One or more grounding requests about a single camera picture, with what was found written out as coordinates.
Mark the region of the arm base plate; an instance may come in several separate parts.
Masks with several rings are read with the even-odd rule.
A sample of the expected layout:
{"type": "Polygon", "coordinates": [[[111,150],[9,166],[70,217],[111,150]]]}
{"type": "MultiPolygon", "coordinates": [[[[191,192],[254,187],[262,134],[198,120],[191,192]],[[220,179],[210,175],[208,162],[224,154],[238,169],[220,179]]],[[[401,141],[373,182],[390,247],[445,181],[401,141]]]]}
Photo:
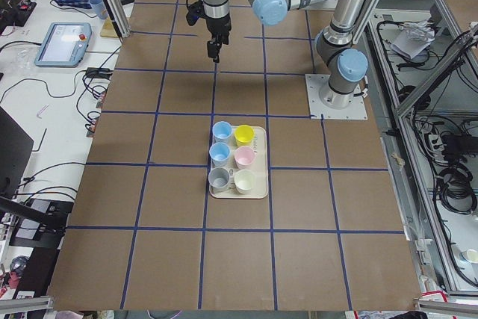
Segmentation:
{"type": "Polygon", "coordinates": [[[367,120],[366,89],[356,83],[353,93],[341,95],[329,88],[329,75],[306,74],[310,118],[314,120],[367,120]]]}

